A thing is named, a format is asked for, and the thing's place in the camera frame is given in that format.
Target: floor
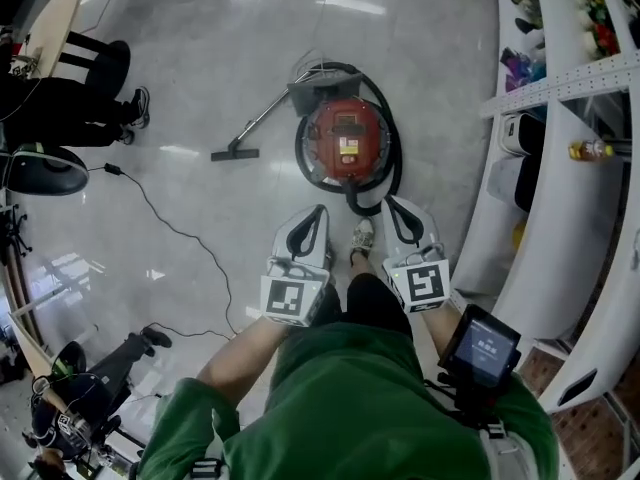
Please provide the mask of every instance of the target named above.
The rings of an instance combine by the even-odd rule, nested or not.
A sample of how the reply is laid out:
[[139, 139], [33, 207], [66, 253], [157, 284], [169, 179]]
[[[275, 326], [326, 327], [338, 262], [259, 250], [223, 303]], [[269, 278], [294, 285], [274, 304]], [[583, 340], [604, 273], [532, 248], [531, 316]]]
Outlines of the floor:
[[[215, 251], [230, 278], [237, 329], [251, 321], [246, 308], [259, 304], [276, 229], [311, 204], [329, 209], [335, 274], [346, 287], [357, 217], [341, 196], [302, 178], [290, 104], [248, 139], [260, 159], [209, 160], [306, 60], [355, 64], [381, 87], [402, 136], [400, 195], [432, 212], [455, 261], [486, 154], [489, 130], [478, 107], [495, 91], [497, 0], [83, 0], [74, 29], [126, 40], [133, 60], [121, 97], [138, 85], [152, 94], [151, 124], [134, 145], [76, 152], [89, 168], [120, 166], [163, 217]], [[82, 76], [68, 68], [58, 74]], [[230, 333], [224, 278], [211, 257], [156, 220], [126, 178], [98, 171], [82, 193], [20, 203], [34, 248], [25, 260], [32, 295], [70, 286], [37, 311], [52, 351], [92, 325], [99, 329], [86, 343], [93, 360], [153, 321], [183, 333]], [[424, 369], [433, 371], [432, 344], [414, 323]], [[135, 368], [135, 396], [170, 392], [224, 343], [212, 335], [172, 338], [173, 349]], [[240, 407], [243, 425], [261, 414], [267, 389], [268, 372]], [[140, 438], [150, 432], [155, 401], [122, 409], [124, 426]]]

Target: shelving unit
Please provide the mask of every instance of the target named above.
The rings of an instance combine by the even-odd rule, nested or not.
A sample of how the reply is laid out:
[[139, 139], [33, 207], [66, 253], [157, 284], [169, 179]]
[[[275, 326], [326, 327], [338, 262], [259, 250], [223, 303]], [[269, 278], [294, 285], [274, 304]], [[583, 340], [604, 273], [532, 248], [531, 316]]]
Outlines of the shelving unit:
[[[593, 314], [540, 398], [549, 412], [611, 390], [640, 345], [640, 51], [631, 39], [621, 0], [605, 2], [621, 54], [591, 62], [575, 0], [540, 0], [547, 78], [506, 93], [506, 70], [499, 68], [496, 97], [480, 112], [493, 120], [484, 176], [452, 277], [452, 287], [471, 300], [482, 299], [485, 309], [521, 332], [526, 342], [558, 337], [576, 323], [609, 245], [621, 165], [569, 159], [569, 142], [595, 134], [563, 102], [628, 91], [633, 158], [622, 231]], [[510, 0], [499, 0], [499, 9], [500, 51], [507, 46], [523, 51], [524, 36], [514, 23], [518, 8]], [[542, 166], [516, 254], [511, 234], [524, 213], [489, 195], [487, 182], [493, 164], [508, 156], [500, 147], [506, 116], [543, 105], [548, 119]], [[561, 403], [571, 388], [573, 397], [565, 396]]]

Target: plastic bottle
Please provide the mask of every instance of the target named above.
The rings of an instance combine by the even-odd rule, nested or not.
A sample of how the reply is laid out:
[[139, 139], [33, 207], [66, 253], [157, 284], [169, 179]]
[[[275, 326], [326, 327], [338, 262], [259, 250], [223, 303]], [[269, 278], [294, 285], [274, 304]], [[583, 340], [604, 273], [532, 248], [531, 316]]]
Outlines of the plastic bottle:
[[594, 162], [614, 155], [613, 147], [602, 139], [573, 142], [569, 146], [569, 156], [573, 160]]

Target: black hose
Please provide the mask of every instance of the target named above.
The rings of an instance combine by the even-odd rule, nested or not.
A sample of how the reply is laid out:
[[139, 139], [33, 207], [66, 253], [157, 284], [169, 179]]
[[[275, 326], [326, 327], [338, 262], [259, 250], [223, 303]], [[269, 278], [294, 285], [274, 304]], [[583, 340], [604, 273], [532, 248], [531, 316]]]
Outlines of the black hose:
[[382, 176], [376, 177], [376, 179], [373, 179], [362, 185], [357, 185], [354, 182], [347, 182], [343, 185], [332, 185], [330, 183], [325, 183], [324, 181], [314, 181], [311, 178], [311, 170], [307, 166], [304, 157], [303, 135], [304, 130], [307, 126], [307, 117], [303, 117], [300, 121], [300, 124], [298, 125], [295, 141], [295, 153], [298, 167], [300, 167], [300, 171], [302, 171], [303, 176], [312, 185], [318, 187], [321, 190], [333, 192], [334, 194], [345, 194], [349, 208], [351, 208], [351, 210], [357, 215], [360, 215], [362, 217], [371, 217], [373, 215], [377, 215], [378, 213], [380, 213], [382, 202], [374, 204], [370, 207], [363, 207], [358, 204], [358, 194], [361, 192], [368, 192], [369, 190], [373, 190], [374, 188], [379, 186], [389, 176], [391, 169], [393, 169], [393, 177], [391, 178], [391, 185], [389, 186], [389, 191], [387, 192], [387, 194], [396, 195], [398, 193], [398, 189], [400, 188], [400, 181], [402, 180], [402, 146], [400, 145], [400, 134], [398, 133], [398, 128], [396, 127], [396, 123], [393, 120], [391, 108], [389, 107], [389, 103], [387, 102], [380, 89], [378, 89], [378, 86], [376, 86], [376, 84], [374, 84], [367, 75], [361, 73], [361, 71], [355, 66], [352, 66], [351, 64], [343, 64], [342, 62], [324, 62], [323, 64], [313, 66], [310, 70], [313, 71], [321, 69], [340, 70], [349, 75], [362, 74], [362, 83], [369, 88], [369, 90], [378, 100], [379, 106], [376, 106], [378, 107], [382, 118], [386, 121], [387, 126], [389, 127], [389, 157], [387, 158], [387, 161], [383, 167]]

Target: green shirt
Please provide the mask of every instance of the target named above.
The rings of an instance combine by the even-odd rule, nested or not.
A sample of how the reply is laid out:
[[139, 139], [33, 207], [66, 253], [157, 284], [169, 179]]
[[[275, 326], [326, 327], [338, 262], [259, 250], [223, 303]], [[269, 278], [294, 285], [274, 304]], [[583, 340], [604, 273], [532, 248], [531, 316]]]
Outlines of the green shirt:
[[[542, 480], [558, 476], [549, 417], [516, 380], [495, 413], [533, 448]], [[182, 480], [214, 429], [232, 479], [489, 479], [478, 432], [442, 412], [404, 335], [331, 324], [280, 348], [265, 414], [240, 431], [225, 399], [183, 379], [158, 411], [142, 480]]]

